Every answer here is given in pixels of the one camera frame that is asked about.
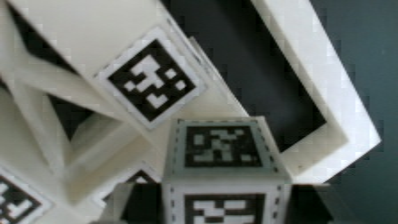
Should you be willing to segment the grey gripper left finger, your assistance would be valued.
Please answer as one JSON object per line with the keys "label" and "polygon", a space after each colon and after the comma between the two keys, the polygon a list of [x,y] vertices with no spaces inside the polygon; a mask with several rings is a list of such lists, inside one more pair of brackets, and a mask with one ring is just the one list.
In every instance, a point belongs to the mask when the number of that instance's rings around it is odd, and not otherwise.
{"label": "grey gripper left finger", "polygon": [[100,219],[89,224],[164,224],[158,183],[123,183],[108,197]]}

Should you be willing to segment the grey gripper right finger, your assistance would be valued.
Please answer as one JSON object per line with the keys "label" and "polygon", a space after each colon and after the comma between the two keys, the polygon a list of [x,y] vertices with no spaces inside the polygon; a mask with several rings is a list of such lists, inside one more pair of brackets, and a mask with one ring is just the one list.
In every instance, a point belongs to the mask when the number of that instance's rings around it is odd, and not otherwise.
{"label": "grey gripper right finger", "polygon": [[329,184],[293,186],[288,224],[363,224]]}

